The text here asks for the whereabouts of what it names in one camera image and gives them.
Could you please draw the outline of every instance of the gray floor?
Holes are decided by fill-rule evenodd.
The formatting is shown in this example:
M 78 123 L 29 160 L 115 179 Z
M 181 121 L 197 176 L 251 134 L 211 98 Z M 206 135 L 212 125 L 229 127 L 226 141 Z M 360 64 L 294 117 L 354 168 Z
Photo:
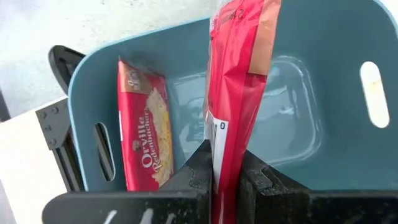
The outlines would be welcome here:
M 101 44 L 210 15 L 214 0 L 0 0 L 0 89 L 11 117 L 63 96 L 47 62 L 60 44 Z

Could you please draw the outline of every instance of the teal plastic basket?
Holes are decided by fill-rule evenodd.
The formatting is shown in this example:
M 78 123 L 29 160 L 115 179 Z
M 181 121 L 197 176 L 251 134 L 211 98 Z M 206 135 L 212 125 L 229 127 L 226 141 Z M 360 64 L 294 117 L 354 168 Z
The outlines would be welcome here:
M 208 19 L 120 40 L 87 55 L 68 107 L 86 190 L 125 189 L 117 61 L 140 61 L 167 79 L 175 168 L 203 140 Z M 371 0 L 283 0 L 272 66 L 248 149 L 311 189 L 397 189 L 398 38 L 391 15 Z M 369 119 L 360 70 L 378 66 L 390 121 Z M 102 123 L 115 177 L 101 171 L 93 128 Z

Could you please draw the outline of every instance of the white surface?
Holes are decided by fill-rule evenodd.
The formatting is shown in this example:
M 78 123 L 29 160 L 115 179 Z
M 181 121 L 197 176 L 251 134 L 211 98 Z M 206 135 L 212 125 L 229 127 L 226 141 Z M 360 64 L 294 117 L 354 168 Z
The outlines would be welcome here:
M 0 124 L 0 181 L 18 224 L 42 223 L 44 206 L 67 191 L 34 111 Z
M 213 0 L 0 0 L 0 89 L 10 115 L 63 96 L 47 54 L 84 54 L 105 42 L 210 15 Z

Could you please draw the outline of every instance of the barcode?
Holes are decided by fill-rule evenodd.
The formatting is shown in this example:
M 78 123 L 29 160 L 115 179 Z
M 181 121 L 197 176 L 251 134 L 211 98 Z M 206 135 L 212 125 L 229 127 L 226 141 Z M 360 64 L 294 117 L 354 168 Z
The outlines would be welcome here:
M 211 156 L 213 159 L 213 173 L 215 178 L 215 192 L 217 193 L 224 158 L 228 122 L 215 118 L 212 113 L 208 111 L 206 115 L 205 131 L 207 139 L 210 140 Z

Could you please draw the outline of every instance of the red package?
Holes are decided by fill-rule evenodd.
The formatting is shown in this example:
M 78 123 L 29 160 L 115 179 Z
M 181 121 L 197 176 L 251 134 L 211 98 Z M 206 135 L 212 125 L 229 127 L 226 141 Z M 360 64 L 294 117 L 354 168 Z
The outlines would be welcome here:
M 173 174 L 165 78 L 119 60 L 118 105 L 127 190 L 158 190 Z
M 204 113 L 212 223 L 235 223 L 236 186 L 271 63 L 281 0 L 224 0 L 211 20 Z

